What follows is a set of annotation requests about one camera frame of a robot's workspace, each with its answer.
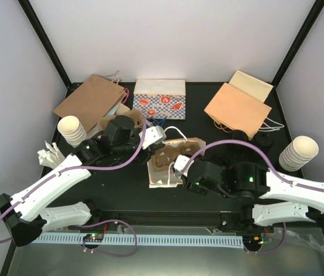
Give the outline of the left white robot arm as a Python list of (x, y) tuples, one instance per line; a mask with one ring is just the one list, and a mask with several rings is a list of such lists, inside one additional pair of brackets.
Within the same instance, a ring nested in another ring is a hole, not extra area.
[(93, 171), (121, 169), (135, 159), (142, 162), (150, 156), (148, 136), (156, 136), (156, 128), (143, 122), (142, 130), (127, 116), (116, 116), (106, 128), (81, 142), (51, 172), (14, 195), (0, 195), (0, 221), (18, 247), (30, 244), (42, 233), (77, 226), (96, 229), (102, 216), (92, 200), (51, 208), (55, 199)]

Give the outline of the orange flat bag right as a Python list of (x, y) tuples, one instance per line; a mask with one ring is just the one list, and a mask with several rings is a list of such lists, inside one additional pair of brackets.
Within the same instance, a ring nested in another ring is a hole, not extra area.
[(204, 111), (229, 129), (241, 130), (252, 139), (269, 115), (271, 107), (225, 83)]

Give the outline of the black frame post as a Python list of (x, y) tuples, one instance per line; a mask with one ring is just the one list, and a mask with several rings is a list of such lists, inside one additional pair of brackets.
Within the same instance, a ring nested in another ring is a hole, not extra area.
[(40, 40), (42, 46), (44, 47), (47, 55), (49, 56), (53, 66), (55, 67), (59, 77), (64, 83), (66, 88), (69, 88), (72, 85), (72, 82), (66, 73), (64, 66), (62, 65), (61, 60), (59, 59), (40, 19), (38, 18), (31, 2), (29, 0), (18, 0), (23, 12), (25, 13), (28, 21), (30, 22), (33, 30), (35, 31), (38, 39)]
[(309, 32), (312, 29), (313, 25), (315, 24), (316, 20), (318, 19), (323, 8), (324, 8), (324, 0), (314, 1), (302, 26), (300, 27), (295, 39), (293, 40), (288, 52), (286, 53), (279, 69), (277, 70), (274, 78), (272, 79), (271, 84), (273, 86), (278, 87), (278, 85), (280, 84), (281, 80), (285, 76), (293, 59), (295, 58), (296, 54), (300, 50), (303, 42), (305, 41), (307, 35), (309, 34)]

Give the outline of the left stack of paper cups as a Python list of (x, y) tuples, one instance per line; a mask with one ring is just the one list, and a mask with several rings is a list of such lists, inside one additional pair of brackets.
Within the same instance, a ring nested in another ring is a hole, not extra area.
[(75, 116), (63, 117), (57, 124), (57, 130), (65, 138), (66, 142), (73, 147), (77, 147), (86, 139), (86, 131)]

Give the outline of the brown flat paper bag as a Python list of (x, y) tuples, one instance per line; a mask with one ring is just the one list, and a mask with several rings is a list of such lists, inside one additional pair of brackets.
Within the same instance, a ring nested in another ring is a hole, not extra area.
[(125, 96), (126, 92), (122, 86), (92, 74), (53, 112), (61, 118), (77, 117), (88, 132)]

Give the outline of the black lid stack right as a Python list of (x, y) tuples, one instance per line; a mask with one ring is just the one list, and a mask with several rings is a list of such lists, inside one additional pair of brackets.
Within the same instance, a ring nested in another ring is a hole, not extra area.
[(266, 132), (258, 132), (254, 135), (252, 143), (262, 151), (269, 151), (273, 146), (273, 138)]

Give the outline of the black lid stack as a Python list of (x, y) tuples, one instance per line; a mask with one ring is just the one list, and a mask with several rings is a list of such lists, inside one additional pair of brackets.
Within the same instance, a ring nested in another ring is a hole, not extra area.
[(230, 133), (229, 138), (232, 140), (249, 141), (248, 135), (242, 130), (234, 130)]
[(258, 132), (254, 135), (252, 143), (262, 151), (269, 151), (273, 146), (273, 138), (266, 132)]

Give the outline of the left black frame post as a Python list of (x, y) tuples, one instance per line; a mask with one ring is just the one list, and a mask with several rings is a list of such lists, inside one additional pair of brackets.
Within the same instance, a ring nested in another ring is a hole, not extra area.
[(40, 40), (42, 46), (44, 47), (47, 55), (49, 56), (53, 66), (55, 67), (59, 77), (64, 83), (66, 88), (69, 88), (72, 85), (72, 82), (66, 73), (64, 66), (62, 65), (61, 60), (59, 59), (40, 19), (38, 18), (31, 2), (29, 0), (18, 0), (23, 12), (25, 13), (28, 21), (30, 22), (33, 30), (35, 31), (38, 39)]

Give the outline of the black lid stack left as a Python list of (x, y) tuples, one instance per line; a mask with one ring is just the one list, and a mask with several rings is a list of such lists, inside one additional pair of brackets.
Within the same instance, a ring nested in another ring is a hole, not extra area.
[(248, 135), (242, 130), (234, 130), (230, 133), (229, 138), (232, 140), (249, 141)]

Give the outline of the stack of pulp cup carriers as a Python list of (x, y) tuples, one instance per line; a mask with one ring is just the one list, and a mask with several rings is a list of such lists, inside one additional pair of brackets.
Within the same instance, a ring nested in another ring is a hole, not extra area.
[(139, 110), (130, 110), (119, 116), (102, 118), (98, 123), (98, 132), (92, 137), (105, 138), (110, 142), (127, 141), (131, 135), (138, 135), (145, 124), (145, 117)]

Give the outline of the checkered printed paper bag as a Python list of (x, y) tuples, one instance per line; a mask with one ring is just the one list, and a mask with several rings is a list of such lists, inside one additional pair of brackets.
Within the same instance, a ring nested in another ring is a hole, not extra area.
[(137, 79), (133, 109), (146, 118), (184, 120), (186, 118), (186, 81), (183, 79)]

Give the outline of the stack of paper cups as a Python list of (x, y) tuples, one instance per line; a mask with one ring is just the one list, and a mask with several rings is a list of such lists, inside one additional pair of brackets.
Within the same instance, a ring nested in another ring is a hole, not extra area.
[(279, 164), (286, 171), (298, 171), (318, 153), (319, 146), (315, 140), (308, 136), (298, 136), (282, 151)]
[(57, 130), (65, 138), (66, 142), (73, 147), (77, 147), (86, 139), (86, 131), (75, 116), (63, 117), (57, 124)]

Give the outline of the tan flat paper bag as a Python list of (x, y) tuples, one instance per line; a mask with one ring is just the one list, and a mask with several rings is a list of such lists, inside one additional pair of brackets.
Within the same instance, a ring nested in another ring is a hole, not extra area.
[(229, 81), (229, 85), (259, 100), (260, 102), (265, 102), (269, 93), (273, 89), (273, 85), (239, 70), (234, 73)]

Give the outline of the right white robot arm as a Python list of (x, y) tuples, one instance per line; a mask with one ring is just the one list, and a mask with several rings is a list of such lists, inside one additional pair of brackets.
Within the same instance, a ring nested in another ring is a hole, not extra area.
[(212, 190), (235, 200), (276, 200), (242, 207), (239, 224), (247, 232), (300, 221), (324, 227), (324, 182), (276, 175), (270, 168), (249, 162), (225, 167), (184, 157), (173, 169), (186, 189), (199, 194)]

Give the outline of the right stack of paper cups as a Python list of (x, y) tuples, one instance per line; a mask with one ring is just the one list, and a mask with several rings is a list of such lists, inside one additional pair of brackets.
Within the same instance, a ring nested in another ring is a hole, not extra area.
[(282, 151), (279, 164), (286, 171), (298, 171), (318, 153), (319, 146), (315, 140), (308, 136), (298, 136)]

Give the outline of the bundle of wrapped straws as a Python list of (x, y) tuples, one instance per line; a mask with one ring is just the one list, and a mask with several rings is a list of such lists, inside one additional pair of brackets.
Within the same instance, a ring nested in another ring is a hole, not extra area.
[(37, 152), (38, 161), (41, 166), (54, 169), (65, 160), (64, 155), (61, 153), (56, 143), (50, 144), (45, 141), (45, 147), (46, 149), (41, 149)]

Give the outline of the right black frame post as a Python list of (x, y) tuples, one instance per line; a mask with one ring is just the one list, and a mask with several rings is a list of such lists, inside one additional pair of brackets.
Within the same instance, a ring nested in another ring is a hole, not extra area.
[(293, 59), (295, 58), (296, 54), (300, 50), (303, 42), (305, 41), (307, 35), (309, 34), (309, 32), (312, 29), (313, 25), (315, 24), (316, 20), (318, 19), (323, 8), (324, 8), (324, 0), (314, 1), (302, 26), (300, 27), (295, 39), (293, 40), (288, 52), (286, 53), (279, 69), (277, 70), (274, 78), (272, 79), (271, 84), (273, 86), (278, 87), (278, 85), (280, 84), (281, 80), (285, 76)]

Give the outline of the orange kraft paper bag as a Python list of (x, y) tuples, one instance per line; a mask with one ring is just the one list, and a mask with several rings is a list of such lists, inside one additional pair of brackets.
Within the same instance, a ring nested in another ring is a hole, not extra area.
[(175, 126), (168, 126), (164, 131), (176, 130), (181, 139), (163, 141), (163, 147), (158, 149), (147, 163), (149, 188), (173, 188), (183, 182), (173, 174), (173, 163), (179, 155), (193, 156), (199, 149), (206, 145), (200, 138), (187, 138), (182, 131)]

